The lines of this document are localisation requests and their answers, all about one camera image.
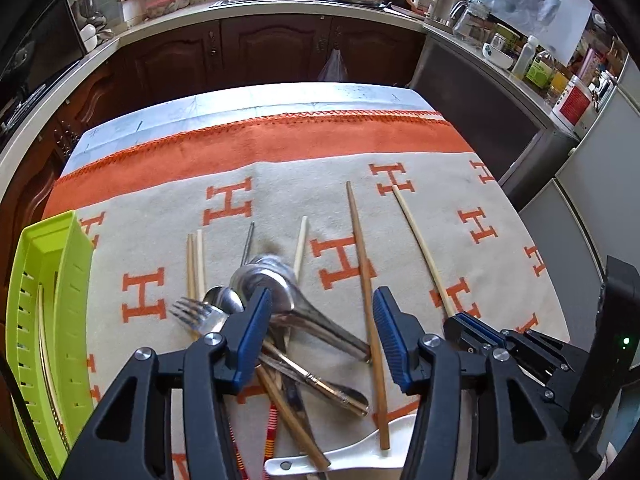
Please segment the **long brown wooden chopstick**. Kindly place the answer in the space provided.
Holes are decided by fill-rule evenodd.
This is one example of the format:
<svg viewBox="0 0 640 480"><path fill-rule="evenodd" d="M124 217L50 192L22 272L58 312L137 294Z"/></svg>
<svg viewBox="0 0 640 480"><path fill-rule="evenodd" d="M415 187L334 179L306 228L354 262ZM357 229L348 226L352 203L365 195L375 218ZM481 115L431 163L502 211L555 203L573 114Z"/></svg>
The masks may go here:
<svg viewBox="0 0 640 480"><path fill-rule="evenodd" d="M361 229L358 208L352 182L345 184L350 220L352 220L352 232L356 245L356 252L359 263L360 284L363 298L363 311L366 317L367 335L371 351L371 367L373 377L373 387L375 393L376 414L378 414L378 446L384 452L390 450L390 427L388 426L387 399L385 387L385 375L383 367L383 357L378 338L378 330L375 326L372 307L372 284L369 269L369 259L366 251L366 244Z"/></svg>

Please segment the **red label container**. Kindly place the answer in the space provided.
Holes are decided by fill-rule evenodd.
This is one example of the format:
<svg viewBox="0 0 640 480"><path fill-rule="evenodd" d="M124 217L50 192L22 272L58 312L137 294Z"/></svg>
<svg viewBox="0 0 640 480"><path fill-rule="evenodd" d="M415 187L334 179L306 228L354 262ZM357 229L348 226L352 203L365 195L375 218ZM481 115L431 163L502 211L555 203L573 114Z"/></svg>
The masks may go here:
<svg viewBox="0 0 640 480"><path fill-rule="evenodd" d="M559 99L552 107L552 114L582 139L597 118L596 106L588 87L575 75L570 78Z"/></svg>

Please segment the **orange and cream H blanket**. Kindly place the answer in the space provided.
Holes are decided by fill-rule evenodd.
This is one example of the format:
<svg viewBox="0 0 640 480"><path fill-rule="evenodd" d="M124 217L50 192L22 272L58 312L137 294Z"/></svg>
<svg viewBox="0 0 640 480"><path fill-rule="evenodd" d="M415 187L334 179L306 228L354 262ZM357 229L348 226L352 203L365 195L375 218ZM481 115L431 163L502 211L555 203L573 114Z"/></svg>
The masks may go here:
<svg viewBox="0 0 640 480"><path fill-rule="evenodd" d="M99 401L137 348L191 342L169 307L186 293L186 236L203 231L208 286L228 284L255 222L254 255L294 258L299 286L367 335L345 184L352 182L374 286L424 330L444 309L396 202L397 185L454 306L497 330L566 339L549 273L488 166L431 112L299 113L166 136L106 156L55 183L46 215L71 210L94 243L87 300L90 394Z"/></svg>

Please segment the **grey refrigerator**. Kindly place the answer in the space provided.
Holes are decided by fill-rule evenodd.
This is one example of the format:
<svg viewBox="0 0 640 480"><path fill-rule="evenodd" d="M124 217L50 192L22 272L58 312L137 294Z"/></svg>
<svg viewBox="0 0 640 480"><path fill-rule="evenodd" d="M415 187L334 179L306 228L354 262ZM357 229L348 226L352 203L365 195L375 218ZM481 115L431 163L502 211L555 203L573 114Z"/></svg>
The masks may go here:
<svg viewBox="0 0 640 480"><path fill-rule="evenodd" d="M578 147L521 211L570 342L585 350L596 329L605 259L639 265L639 132L639 67L627 58Z"/></svg>

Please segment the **green plastic utensil tray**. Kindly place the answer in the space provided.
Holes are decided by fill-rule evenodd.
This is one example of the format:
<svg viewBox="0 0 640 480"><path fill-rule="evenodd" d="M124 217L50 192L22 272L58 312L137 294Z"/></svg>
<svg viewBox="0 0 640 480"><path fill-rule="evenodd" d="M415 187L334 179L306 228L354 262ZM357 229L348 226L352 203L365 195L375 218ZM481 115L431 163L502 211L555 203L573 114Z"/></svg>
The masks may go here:
<svg viewBox="0 0 640 480"><path fill-rule="evenodd" d="M6 303L6 360L53 471L66 461L39 359L36 296L44 292L44 327L58 406L70 448L93 410L87 365L87 298L93 244L73 211L24 229Z"/></svg>

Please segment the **green bottle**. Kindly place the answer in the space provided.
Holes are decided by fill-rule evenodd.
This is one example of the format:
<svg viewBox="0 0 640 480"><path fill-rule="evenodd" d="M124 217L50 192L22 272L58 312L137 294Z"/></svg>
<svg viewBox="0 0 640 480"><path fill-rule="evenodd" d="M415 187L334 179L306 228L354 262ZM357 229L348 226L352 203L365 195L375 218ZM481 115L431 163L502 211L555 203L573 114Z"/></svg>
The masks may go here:
<svg viewBox="0 0 640 480"><path fill-rule="evenodd" d="M526 79L537 89L549 87L555 71L555 59L548 50L539 52L533 59L526 73Z"/></svg>

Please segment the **steel fork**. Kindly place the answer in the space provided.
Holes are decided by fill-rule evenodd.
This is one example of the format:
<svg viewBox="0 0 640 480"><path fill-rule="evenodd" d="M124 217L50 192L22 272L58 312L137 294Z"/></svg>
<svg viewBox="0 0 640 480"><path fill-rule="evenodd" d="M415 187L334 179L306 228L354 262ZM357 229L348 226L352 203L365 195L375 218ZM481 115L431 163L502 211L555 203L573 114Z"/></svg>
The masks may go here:
<svg viewBox="0 0 640 480"><path fill-rule="evenodd" d="M200 335L219 333L229 318L226 312L217 307L184 297L176 300L169 311L189 330Z"/></svg>

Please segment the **light wooden chopstick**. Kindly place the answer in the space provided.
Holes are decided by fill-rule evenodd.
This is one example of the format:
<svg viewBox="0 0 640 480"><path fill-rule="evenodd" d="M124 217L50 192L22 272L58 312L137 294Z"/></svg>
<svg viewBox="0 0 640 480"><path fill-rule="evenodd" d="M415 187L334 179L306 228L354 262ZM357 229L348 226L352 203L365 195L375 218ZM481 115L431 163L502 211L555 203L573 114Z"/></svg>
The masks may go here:
<svg viewBox="0 0 640 480"><path fill-rule="evenodd" d="M196 279L194 271L194 241L193 235L186 236L186 296L196 298Z"/></svg>

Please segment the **cream chopstick red striped end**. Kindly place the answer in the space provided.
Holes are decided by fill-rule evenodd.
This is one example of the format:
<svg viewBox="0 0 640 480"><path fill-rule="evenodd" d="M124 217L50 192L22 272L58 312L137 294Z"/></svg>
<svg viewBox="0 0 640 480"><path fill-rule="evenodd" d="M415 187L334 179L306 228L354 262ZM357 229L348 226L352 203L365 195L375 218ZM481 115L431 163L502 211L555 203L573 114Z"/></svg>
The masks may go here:
<svg viewBox="0 0 640 480"><path fill-rule="evenodd" d="M47 398L51 410L51 414L55 423L56 431L61 439L63 448L66 453L70 452L70 444L68 443L66 432L64 429L63 419L60 414L60 407L58 406L58 397L55 392L55 385L53 380L53 374L51 370L50 360L48 356L46 328L44 327L44 292L41 283L38 284L37 296L37 321L38 321L38 352L40 359L40 366L42 369L44 388L46 389Z"/></svg>

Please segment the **white ceramic soup spoon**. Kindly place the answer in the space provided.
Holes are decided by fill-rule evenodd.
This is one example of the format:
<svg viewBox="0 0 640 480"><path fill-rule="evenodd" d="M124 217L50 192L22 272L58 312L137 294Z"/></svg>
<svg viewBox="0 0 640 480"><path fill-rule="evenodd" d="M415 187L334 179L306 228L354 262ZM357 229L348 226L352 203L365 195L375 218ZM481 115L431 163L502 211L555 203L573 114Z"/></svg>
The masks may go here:
<svg viewBox="0 0 640 480"><path fill-rule="evenodd" d="M360 441L325 452L330 461L326 472L347 469L401 469L407 458L416 413L399 417L390 422L390 449L378 447L378 430ZM320 469L307 455L276 457L267 460L264 471L271 477L304 476L318 474Z"/></svg>

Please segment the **steel chopstick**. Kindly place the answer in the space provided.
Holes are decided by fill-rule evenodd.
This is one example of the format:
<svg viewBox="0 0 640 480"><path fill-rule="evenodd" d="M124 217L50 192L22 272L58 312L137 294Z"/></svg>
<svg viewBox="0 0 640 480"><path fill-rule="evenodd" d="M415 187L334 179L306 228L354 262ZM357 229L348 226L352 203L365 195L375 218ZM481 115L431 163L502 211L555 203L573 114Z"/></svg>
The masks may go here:
<svg viewBox="0 0 640 480"><path fill-rule="evenodd" d="M243 251L242 251L240 266L245 266L248 263L248 259L250 258L250 248L252 248L254 229L255 229L255 222L252 221L250 222L250 226L248 227L248 230L247 230L247 236L246 236Z"/></svg>

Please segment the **steel spoon gold handle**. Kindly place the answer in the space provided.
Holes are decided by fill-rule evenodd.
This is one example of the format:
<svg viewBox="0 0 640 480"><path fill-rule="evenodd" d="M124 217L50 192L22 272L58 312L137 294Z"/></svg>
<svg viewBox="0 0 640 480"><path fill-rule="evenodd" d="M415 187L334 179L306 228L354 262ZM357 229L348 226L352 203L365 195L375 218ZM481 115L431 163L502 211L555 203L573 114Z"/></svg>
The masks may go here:
<svg viewBox="0 0 640 480"><path fill-rule="evenodd" d="M238 313L244 310L239 295L230 287L215 286L210 288L204 295L204 302L208 306L218 308L227 314ZM260 359L285 377L291 378L294 382L305 384L314 390L315 393L321 394L330 402L339 405L341 408L355 415L363 417L369 413L369 401L362 393L344 385L326 382L321 377L312 374L309 370L306 370L306 368L303 368L291 360L269 339L265 339L262 343L262 355Z"/></svg>

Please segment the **short dark wooden chopstick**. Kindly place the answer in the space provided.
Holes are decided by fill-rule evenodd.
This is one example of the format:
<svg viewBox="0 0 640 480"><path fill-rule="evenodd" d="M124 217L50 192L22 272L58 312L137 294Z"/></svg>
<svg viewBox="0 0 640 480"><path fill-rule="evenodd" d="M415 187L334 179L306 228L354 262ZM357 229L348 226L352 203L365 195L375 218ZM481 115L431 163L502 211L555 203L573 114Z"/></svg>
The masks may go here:
<svg viewBox="0 0 640 480"><path fill-rule="evenodd" d="M276 383L264 369L262 364L258 364L255 368L256 376L265 389L270 401L276 406L277 411L282 418L286 428L298 446L308 455L311 463L320 471L329 469L330 461L322 453L317 443L304 429L299 419L296 417L292 408L284 400L284 396L280 393Z"/></svg>

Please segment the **cream chopstick red band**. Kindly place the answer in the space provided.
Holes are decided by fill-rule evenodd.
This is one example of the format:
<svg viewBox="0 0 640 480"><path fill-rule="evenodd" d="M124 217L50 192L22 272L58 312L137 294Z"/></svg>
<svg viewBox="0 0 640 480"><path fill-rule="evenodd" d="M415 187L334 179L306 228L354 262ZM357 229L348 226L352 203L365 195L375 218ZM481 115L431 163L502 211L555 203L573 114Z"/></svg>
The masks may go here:
<svg viewBox="0 0 640 480"><path fill-rule="evenodd" d="M205 276L205 252L204 252L204 237L203 231L197 229L195 233L195 269L196 269L196 290L199 297L204 297L206 294L206 276ZM232 451L235 456L236 466L239 467L241 478L248 479L246 468L242 461L242 456L236 445L235 436L232 428L230 428Z"/></svg>

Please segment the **large steel spoon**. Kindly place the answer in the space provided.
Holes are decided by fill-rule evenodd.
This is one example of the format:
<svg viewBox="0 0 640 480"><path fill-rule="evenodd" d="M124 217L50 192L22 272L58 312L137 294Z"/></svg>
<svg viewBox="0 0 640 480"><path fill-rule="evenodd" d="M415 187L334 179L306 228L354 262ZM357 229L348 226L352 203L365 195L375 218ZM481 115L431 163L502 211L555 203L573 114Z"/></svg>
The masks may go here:
<svg viewBox="0 0 640 480"><path fill-rule="evenodd" d="M370 346L320 312L299 289L293 269L277 255L258 255L240 266L230 287L244 304L256 288L269 289L273 325L298 328L359 361L370 361Z"/></svg>

